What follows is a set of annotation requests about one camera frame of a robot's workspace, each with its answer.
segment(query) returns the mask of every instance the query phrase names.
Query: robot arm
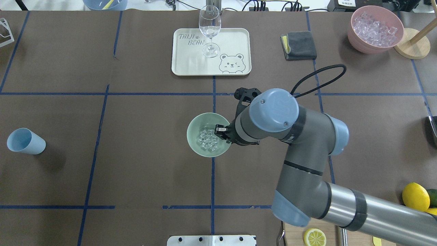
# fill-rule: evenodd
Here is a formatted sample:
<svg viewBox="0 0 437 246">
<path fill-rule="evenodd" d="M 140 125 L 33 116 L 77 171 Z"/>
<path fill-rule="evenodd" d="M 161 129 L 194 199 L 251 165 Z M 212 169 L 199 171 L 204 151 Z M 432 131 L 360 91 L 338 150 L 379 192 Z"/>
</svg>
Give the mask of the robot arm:
<svg viewBox="0 0 437 246">
<path fill-rule="evenodd" d="M 342 121 L 299 106 L 283 89 L 240 88 L 235 95 L 236 118 L 216 125 L 217 136 L 243 146 L 266 137 L 289 144 L 272 204 L 278 219 L 305 227 L 312 217 L 406 246 L 437 245 L 437 216 L 322 180 L 327 156 L 347 145 Z"/>
</svg>

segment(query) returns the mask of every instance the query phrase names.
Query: blue bowl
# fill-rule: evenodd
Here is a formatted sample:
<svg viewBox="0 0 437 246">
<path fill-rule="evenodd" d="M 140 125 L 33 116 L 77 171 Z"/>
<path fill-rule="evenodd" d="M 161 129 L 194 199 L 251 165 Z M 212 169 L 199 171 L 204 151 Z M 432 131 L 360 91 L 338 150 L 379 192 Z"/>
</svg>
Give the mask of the blue bowl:
<svg viewBox="0 0 437 246">
<path fill-rule="evenodd" d="M 120 3 L 118 3 L 118 0 L 114 0 L 111 7 L 108 9 L 103 10 L 102 8 L 105 7 L 105 5 L 109 2 L 109 0 L 83 0 L 83 3 L 85 6 L 87 6 L 91 10 L 115 10 L 115 11 L 122 11 L 126 9 L 126 6 L 128 5 L 128 0 L 119 0 Z"/>
</svg>

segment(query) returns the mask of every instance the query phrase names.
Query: wine glass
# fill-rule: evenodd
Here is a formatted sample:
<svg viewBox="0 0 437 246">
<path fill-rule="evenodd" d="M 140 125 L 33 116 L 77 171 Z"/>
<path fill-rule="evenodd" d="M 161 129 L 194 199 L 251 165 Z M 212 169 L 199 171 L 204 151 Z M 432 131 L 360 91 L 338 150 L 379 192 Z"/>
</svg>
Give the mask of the wine glass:
<svg viewBox="0 0 437 246">
<path fill-rule="evenodd" d="M 221 26 L 220 11 L 216 6 L 206 5 L 200 10 L 199 29 L 203 35 L 210 39 L 210 42 L 202 48 L 206 57 L 216 57 L 220 52 L 219 46 L 212 42 L 212 38 L 220 32 Z"/>
</svg>

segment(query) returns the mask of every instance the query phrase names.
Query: gray cloth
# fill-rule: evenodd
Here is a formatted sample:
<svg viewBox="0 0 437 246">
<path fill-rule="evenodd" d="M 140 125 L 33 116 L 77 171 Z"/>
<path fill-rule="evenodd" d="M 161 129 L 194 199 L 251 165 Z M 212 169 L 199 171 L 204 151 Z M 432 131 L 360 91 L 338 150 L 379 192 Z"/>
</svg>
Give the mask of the gray cloth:
<svg viewBox="0 0 437 246">
<path fill-rule="evenodd" d="M 289 32 L 287 33 L 287 40 L 290 52 L 286 51 L 281 38 L 286 60 L 311 60 L 317 58 L 316 46 L 310 31 Z"/>
</svg>

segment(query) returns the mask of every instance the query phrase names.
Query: blue joint cap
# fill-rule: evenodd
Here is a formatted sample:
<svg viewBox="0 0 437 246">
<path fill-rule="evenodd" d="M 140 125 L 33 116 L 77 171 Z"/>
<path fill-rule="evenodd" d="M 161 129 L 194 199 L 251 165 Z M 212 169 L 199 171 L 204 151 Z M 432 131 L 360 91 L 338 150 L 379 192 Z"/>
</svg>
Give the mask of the blue joint cap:
<svg viewBox="0 0 437 246">
<path fill-rule="evenodd" d="M 276 218 L 294 226 L 306 227 L 310 220 L 310 217 L 300 211 L 277 190 L 274 191 L 272 212 Z"/>
<path fill-rule="evenodd" d="M 343 152 L 344 147 L 346 147 L 347 143 L 349 142 L 349 129 L 343 121 L 331 117 L 328 114 L 325 115 L 331 119 L 335 129 L 335 146 L 334 150 L 332 150 L 329 155 L 339 155 L 341 152 Z"/>
<path fill-rule="evenodd" d="M 259 129 L 282 132 L 290 128 L 299 116 L 299 104 L 286 90 L 273 88 L 255 97 L 249 116 Z"/>
</svg>

